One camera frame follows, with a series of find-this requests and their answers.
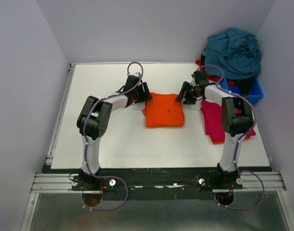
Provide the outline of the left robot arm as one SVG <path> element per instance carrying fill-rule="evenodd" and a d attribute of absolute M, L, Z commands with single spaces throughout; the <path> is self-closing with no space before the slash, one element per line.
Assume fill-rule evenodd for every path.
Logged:
<path fill-rule="evenodd" d="M 125 85 L 115 94 L 98 99 L 89 96 L 77 119 L 77 128 L 84 144 L 83 162 L 78 172 L 79 179 L 95 184 L 99 180 L 99 149 L 101 137 L 108 128 L 111 113 L 133 104 L 152 99 L 142 74 L 129 74 Z"/>

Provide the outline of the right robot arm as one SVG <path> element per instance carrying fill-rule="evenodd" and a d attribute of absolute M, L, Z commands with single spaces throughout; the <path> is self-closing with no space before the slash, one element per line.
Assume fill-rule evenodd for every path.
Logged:
<path fill-rule="evenodd" d="M 225 132 L 222 157 L 218 167 L 225 174 L 238 171 L 238 159 L 246 135 L 256 125 L 255 109 L 249 99 L 210 82 L 205 70 L 196 70 L 192 81 L 184 81 L 177 102 L 196 104 L 198 98 L 209 99 L 221 106 L 221 125 Z"/>

